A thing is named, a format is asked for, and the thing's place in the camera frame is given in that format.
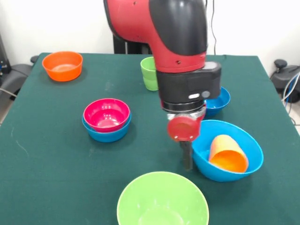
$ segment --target orange cup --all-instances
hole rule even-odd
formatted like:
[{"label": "orange cup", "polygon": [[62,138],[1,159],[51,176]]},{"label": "orange cup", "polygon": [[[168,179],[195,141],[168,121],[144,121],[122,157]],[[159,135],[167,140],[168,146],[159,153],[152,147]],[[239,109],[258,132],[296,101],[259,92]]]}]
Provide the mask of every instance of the orange cup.
[{"label": "orange cup", "polygon": [[55,52],[47,55],[42,62],[49,77],[65,82],[76,79],[83,67],[83,57],[76,52]]},{"label": "orange cup", "polygon": [[249,166],[246,154],[228,135],[219,135],[212,141],[209,161],[217,167],[236,173],[244,173]]}]

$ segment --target red circular cap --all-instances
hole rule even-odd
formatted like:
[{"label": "red circular cap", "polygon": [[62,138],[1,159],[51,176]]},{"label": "red circular cap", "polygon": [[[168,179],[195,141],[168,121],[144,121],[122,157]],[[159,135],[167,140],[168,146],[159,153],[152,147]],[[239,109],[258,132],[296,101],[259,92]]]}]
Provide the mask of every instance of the red circular cap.
[{"label": "red circular cap", "polygon": [[188,116],[178,116],[170,120],[168,134],[174,141],[193,141],[200,133],[200,120]]}]

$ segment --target table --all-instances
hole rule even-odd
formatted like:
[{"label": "table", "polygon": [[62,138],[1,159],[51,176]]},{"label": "table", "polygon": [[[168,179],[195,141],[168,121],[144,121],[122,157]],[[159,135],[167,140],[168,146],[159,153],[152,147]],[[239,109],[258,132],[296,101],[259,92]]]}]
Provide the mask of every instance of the table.
[{"label": "table", "polygon": [[[222,86],[232,96],[215,119],[248,131],[265,157],[252,176],[217,183],[184,171],[158,94],[144,87],[145,55],[83,54],[81,76],[63,83],[48,78],[45,56],[0,127],[0,224],[117,225],[123,188],[152,171],[193,181],[207,199],[210,225],[298,224],[300,138],[257,57],[208,56],[222,64]],[[109,144],[92,140],[81,123],[86,105],[107,97],[132,110],[128,134]]]}]

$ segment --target bowl rim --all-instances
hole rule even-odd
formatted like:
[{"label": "bowl rim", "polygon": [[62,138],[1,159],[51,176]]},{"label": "bowl rim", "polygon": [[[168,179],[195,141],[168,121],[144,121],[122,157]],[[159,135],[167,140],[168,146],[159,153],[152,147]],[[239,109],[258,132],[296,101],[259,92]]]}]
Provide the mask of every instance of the bowl rim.
[{"label": "bowl rim", "polygon": [[118,224],[119,225],[122,225],[121,222],[120,222],[120,218],[119,218],[119,207],[120,207],[120,200],[122,198],[122,196],[124,195],[125,191],[130,187],[130,185],[132,183],[134,183],[135,181],[137,181],[138,179],[144,177],[144,176],[148,176],[150,174],[153,174],[153,173],[165,173],[165,174],[171,174],[171,175],[175,175],[175,176],[178,176],[180,178],[183,178],[184,180],[188,181],[190,184],[192,184],[192,186],[194,186],[196,188],[196,190],[199,192],[199,194],[201,195],[201,197],[204,199],[204,202],[205,202],[205,208],[206,208],[206,212],[207,212],[207,221],[206,221],[206,225],[208,225],[209,223],[209,220],[210,220],[210,211],[209,211],[209,208],[208,208],[208,204],[207,204],[207,201],[206,201],[206,198],[204,196],[204,194],[202,193],[202,191],[197,187],[196,184],[194,184],[192,181],[190,181],[188,178],[184,177],[184,176],[181,176],[177,173],[174,173],[174,172],[167,172],[167,171],[154,171],[154,172],[148,172],[148,173],[145,173],[141,176],[138,176],[137,178],[133,179],[129,184],[126,185],[126,187],[124,188],[124,190],[122,191],[122,193],[120,194],[119,196],[119,199],[118,199],[118,204],[117,204],[117,220],[118,220]]},{"label": "bowl rim", "polygon": [[142,62],[143,62],[144,60],[149,59],[149,58],[153,58],[153,59],[154,59],[153,56],[149,56],[149,57],[146,57],[146,58],[142,59],[142,61],[140,62],[141,68],[144,69],[144,70],[150,71],[150,72],[156,72],[156,69],[155,69],[155,70],[153,70],[153,69],[147,69],[147,68],[145,68],[145,67],[142,66]]},{"label": "bowl rim", "polygon": [[129,118],[128,118],[128,120],[126,121],[125,125],[124,125],[122,128],[120,128],[119,130],[115,130],[115,131],[111,131],[111,132],[98,132],[98,131],[96,131],[96,130],[92,130],[91,127],[87,127],[87,126],[84,124],[84,122],[86,122],[86,120],[84,119],[84,116],[83,116],[83,115],[82,115],[82,124],[83,124],[84,127],[88,130],[88,132],[92,132],[92,133],[94,133],[94,134],[103,134],[103,135],[106,135],[106,134],[113,134],[113,133],[116,133],[116,132],[119,132],[119,131],[124,130],[126,127],[129,126],[129,124],[130,124],[130,122],[131,122],[131,117],[132,117],[132,115],[131,115],[131,113],[130,113],[130,114],[129,114]]},{"label": "bowl rim", "polygon": [[119,101],[119,102],[123,103],[123,104],[126,106],[126,108],[127,108],[128,111],[129,111],[127,117],[126,117],[120,124],[118,124],[118,125],[116,125],[116,126],[113,126],[113,127],[110,127],[110,128],[115,128],[115,127],[117,127],[117,126],[120,126],[120,125],[122,126],[122,125],[124,125],[124,124],[126,123],[126,121],[128,120],[131,111],[130,111],[129,106],[128,106],[124,101],[122,101],[122,100],[120,100],[120,99],[117,99],[117,98],[101,98],[101,99],[98,99],[98,100],[95,100],[95,101],[89,103],[89,104],[85,107],[85,109],[84,109],[84,111],[83,111],[84,121],[85,121],[90,127],[92,127],[92,128],[99,128],[99,127],[97,127],[97,126],[94,126],[94,125],[90,124],[90,123],[86,120],[86,118],[85,118],[85,111],[88,109],[88,107],[90,107],[90,106],[91,106],[92,104],[94,104],[95,102],[103,101],[103,100],[116,100],[116,101]]},{"label": "bowl rim", "polygon": [[230,173],[230,174],[236,174],[236,175],[248,175],[248,174],[252,174],[252,173],[256,172],[257,170],[259,170],[259,169],[262,167],[263,161],[264,161],[263,150],[262,150],[261,146],[259,145],[259,143],[255,140],[254,137],[252,137],[247,131],[243,130],[242,128],[240,128],[240,127],[238,127],[238,126],[236,126],[236,125],[234,125],[234,124],[232,124],[232,123],[226,122],[226,121],[222,121],[222,120],[203,120],[201,123],[203,123],[203,122],[212,122],[212,121],[213,121],[213,122],[217,121],[217,122],[221,122],[221,123],[226,123],[226,124],[232,125],[232,126],[236,127],[237,129],[239,129],[239,130],[245,132],[246,134],[248,134],[248,136],[249,136],[251,139],[253,139],[253,141],[254,141],[254,142],[257,144],[257,146],[259,147],[260,154],[261,154],[261,156],[262,156],[262,159],[261,159],[261,161],[260,161],[260,163],[259,163],[259,166],[258,166],[257,168],[255,168],[254,170],[251,170],[251,171],[248,171],[248,172],[231,172],[231,171],[224,170],[224,169],[222,169],[222,168],[220,168],[220,167],[217,167],[217,166],[213,165],[212,163],[210,163],[210,161],[204,159],[204,158],[199,154],[199,152],[196,152],[195,150],[193,150],[194,154],[196,154],[196,155],[197,155],[199,158],[201,158],[203,161],[207,162],[209,165],[211,165],[211,166],[213,166],[213,167],[215,167],[215,168],[217,168],[217,169],[219,169],[219,170],[221,170],[221,171]]},{"label": "bowl rim", "polygon": [[[48,59],[49,57],[55,55],[55,54],[58,54],[58,53],[72,53],[72,54],[74,54],[74,55],[80,56],[80,58],[81,58],[80,63],[79,63],[78,65],[76,65],[75,67],[71,68],[71,69],[66,69],[66,70],[63,70],[63,71],[54,71],[53,69],[49,69],[49,68],[45,67],[45,60]],[[51,71],[51,72],[55,72],[55,73],[57,73],[57,74],[61,74],[61,73],[65,73],[65,72],[67,72],[67,71],[71,71],[71,70],[74,70],[74,69],[80,67],[80,66],[82,65],[82,63],[83,63],[83,56],[82,56],[80,53],[78,53],[78,52],[73,52],[73,51],[59,51],[59,52],[52,52],[52,53],[50,53],[49,55],[45,56],[45,57],[43,58],[43,61],[42,61],[42,66],[43,66],[43,68],[46,69],[46,70],[49,70],[49,71]]]},{"label": "bowl rim", "polygon": [[229,104],[229,102],[230,102],[230,100],[231,100],[231,95],[230,95],[230,93],[229,93],[229,91],[226,89],[226,88],[224,88],[223,86],[221,87],[221,91],[222,90],[224,90],[228,95],[229,95],[229,99],[228,99],[228,101],[224,104],[224,105],[222,105],[222,106],[219,106],[219,107],[216,107],[216,108],[209,108],[209,107],[207,107],[207,104],[206,104],[206,109],[212,109],[212,110],[214,110],[214,109],[220,109],[220,108],[224,108],[225,106],[227,106],[228,104]]}]

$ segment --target blue bowl with orange cup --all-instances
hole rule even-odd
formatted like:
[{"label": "blue bowl with orange cup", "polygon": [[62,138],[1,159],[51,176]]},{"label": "blue bowl with orange cup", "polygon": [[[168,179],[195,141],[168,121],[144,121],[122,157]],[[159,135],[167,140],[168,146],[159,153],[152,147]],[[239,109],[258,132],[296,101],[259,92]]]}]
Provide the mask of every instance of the blue bowl with orange cup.
[{"label": "blue bowl with orange cup", "polygon": [[[219,135],[228,135],[247,156],[248,165],[245,172],[231,172],[210,162],[210,148]],[[203,120],[200,135],[192,143],[193,159],[200,172],[207,178],[227,182],[235,181],[256,172],[263,164],[263,151],[257,141],[243,129],[220,120]]]}]

